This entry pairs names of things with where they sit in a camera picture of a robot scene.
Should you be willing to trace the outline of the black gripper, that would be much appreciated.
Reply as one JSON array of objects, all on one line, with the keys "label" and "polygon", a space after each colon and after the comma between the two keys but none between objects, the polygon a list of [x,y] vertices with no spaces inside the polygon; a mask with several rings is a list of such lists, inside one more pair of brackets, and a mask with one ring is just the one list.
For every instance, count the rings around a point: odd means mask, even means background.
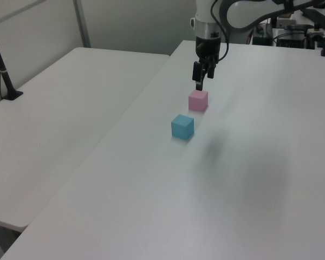
[{"label": "black gripper", "polygon": [[[221,38],[204,39],[196,37],[196,55],[201,62],[208,62],[207,77],[214,78],[216,64],[219,61]],[[204,73],[203,64],[195,61],[193,64],[192,80],[196,90],[203,90]]]}]

